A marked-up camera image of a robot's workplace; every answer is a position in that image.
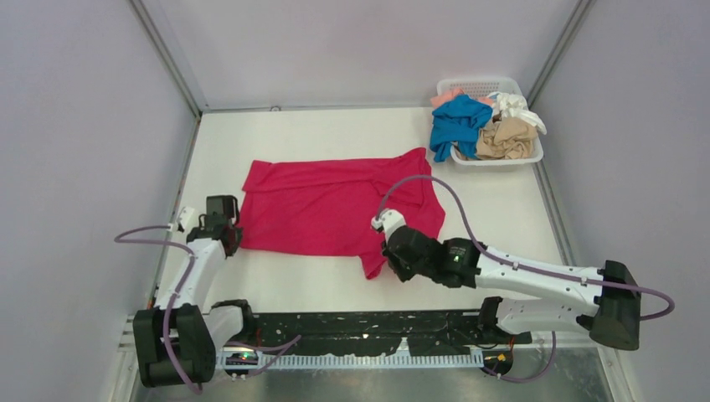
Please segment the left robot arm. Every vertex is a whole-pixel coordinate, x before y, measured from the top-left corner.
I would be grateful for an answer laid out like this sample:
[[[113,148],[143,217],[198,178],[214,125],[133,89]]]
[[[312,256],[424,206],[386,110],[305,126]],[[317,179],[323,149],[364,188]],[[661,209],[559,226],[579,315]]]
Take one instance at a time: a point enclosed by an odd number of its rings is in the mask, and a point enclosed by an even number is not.
[[[187,236],[182,242],[162,241],[182,251],[180,270],[163,297],[132,319],[144,386],[185,385],[201,394],[214,376],[218,351],[230,341],[245,347],[255,340],[257,326],[246,300],[220,301],[203,309],[216,275],[243,239],[238,223],[238,199],[213,195],[206,198],[204,213],[184,208],[174,223],[165,225],[165,230]]]

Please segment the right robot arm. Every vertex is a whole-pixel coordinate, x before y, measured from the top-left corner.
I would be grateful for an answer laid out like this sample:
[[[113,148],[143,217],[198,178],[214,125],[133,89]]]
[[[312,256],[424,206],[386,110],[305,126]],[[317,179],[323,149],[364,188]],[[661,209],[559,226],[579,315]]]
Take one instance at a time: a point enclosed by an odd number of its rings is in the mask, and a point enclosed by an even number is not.
[[[641,293],[626,265],[551,265],[518,258],[464,238],[439,242],[417,229],[388,229],[383,255],[401,281],[425,276],[449,288],[514,291],[481,304],[478,332],[488,343],[523,332],[586,332],[609,348],[640,346]]]

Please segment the magenta t shirt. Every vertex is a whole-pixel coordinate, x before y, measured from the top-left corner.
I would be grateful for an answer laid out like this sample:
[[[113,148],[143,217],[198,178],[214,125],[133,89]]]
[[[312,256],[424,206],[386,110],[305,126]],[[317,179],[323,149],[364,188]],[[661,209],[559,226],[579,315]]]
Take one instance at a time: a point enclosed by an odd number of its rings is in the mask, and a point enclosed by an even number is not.
[[[314,162],[255,160],[242,187],[241,246],[278,253],[357,257],[369,280],[386,263],[383,235],[371,227],[380,203],[438,237],[445,211],[424,148],[390,158]]]

